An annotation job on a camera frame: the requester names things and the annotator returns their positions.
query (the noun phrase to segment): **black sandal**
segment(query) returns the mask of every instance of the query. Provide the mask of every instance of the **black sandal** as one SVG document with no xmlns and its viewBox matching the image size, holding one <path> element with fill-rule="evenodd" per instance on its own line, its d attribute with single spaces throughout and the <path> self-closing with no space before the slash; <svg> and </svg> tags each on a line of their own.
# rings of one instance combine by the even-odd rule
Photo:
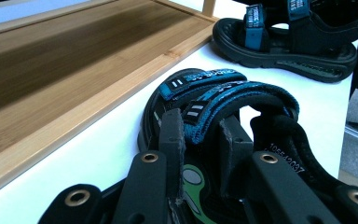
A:
<svg viewBox="0 0 358 224">
<path fill-rule="evenodd" d="M 310 10 L 307 0 L 291 2 L 288 13 L 259 4 L 247 7 L 244 21 L 218 21 L 213 28 L 217 47 L 246 67 L 281 68 L 328 83 L 348 77 L 357 60 L 351 42 L 358 39 L 358 3 L 333 7 L 313 1 Z M 279 23 L 289 29 L 272 27 Z"/>
</svg>

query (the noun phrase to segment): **blue velcro strap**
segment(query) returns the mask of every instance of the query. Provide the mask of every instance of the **blue velcro strap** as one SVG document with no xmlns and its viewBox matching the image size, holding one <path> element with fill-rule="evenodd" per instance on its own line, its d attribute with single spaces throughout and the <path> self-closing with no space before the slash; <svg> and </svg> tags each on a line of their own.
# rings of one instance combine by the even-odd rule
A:
<svg viewBox="0 0 358 224">
<path fill-rule="evenodd" d="M 219 113 L 232 114 L 238 110 L 237 107 L 246 105 L 267 105 L 263 99 L 271 96 L 282 102 L 281 114 L 288 117 L 293 116 L 292 112 L 298 114 L 299 105 L 295 97 L 278 86 L 261 82 L 233 81 L 206 91 L 197 100 L 190 102 L 183 112 L 186 141 L 195 145 L 201 143 Z M 255 97 L 260 97 L 260 100 L 249 103 L 249 100 Z"/>
<path fill-rule="evenodd" d="M 245 47 L 260 50 L 264 31 L 264 14 L 261 4 L 246 8 L 245 29 Z"/>
<path fill-rule="evenodd" d="M 290 21 L 308 17 L 310 15 L 308 0 L 287 0 L 287 11 Z"/>
<path fill-rule="evenodd" d="M 159 85 L 158 90 L 162 98 L 169 101 L 174 96 L 195 89 L 198 86 L 230 80 L 246 80 L 246 76 L 233 69 L 217 69 L 181 77 L 168 78 Z"/>
</svg>

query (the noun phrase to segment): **white surface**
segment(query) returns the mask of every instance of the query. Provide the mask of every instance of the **white surface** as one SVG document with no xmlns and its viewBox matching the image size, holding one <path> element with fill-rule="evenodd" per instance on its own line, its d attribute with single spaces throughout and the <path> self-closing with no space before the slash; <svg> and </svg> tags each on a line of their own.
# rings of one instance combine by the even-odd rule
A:
<svg viewBox="0 0 358 224">
<path fill-rule="evenodd" d="M 104 190 L 125 177 L 137 152 L 140 118 L 150 94 L 167 76 L 189 67 L 232 68 L 250 80 L 287 89 L 300 103 L 299 123 L 308 134 L 313 153 L 331 175 L 337 176 L 351 77 L 324 84 L 284 70 L 245 68 L 219 57 L 211 43 L 1 189 L 0 223 L 36 223 L 62 190 L 79 183 Z M 250 133 L 246 126 L 255 113 L 247 111 L 243 110 L 241 117 Z"/>
</svg>

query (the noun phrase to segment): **white wall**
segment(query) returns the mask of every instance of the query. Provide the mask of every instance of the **white wall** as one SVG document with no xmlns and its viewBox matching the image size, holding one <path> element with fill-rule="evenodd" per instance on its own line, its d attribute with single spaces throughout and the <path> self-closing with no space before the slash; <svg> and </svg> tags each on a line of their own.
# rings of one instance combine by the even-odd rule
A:
<svg viewBox="0 0 358 224">
<path fill-rule="evenodd" d="M 28 0 L 4 2 L 0 3 L 0 23 L 88 1 L 89 0 Z"/>
</svg>

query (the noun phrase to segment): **wooden shelf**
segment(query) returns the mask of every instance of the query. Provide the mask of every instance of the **wooden shelf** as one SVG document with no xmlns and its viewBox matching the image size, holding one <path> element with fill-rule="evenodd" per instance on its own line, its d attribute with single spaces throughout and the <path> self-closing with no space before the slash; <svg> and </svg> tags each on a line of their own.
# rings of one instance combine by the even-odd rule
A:
<svg viewBox="0 0 358 224">
<path fill-rule="evenodd" d="M 207 43 L 214 22 L 120 0 L 0 33 L 0 188 Z"/>
</svg>

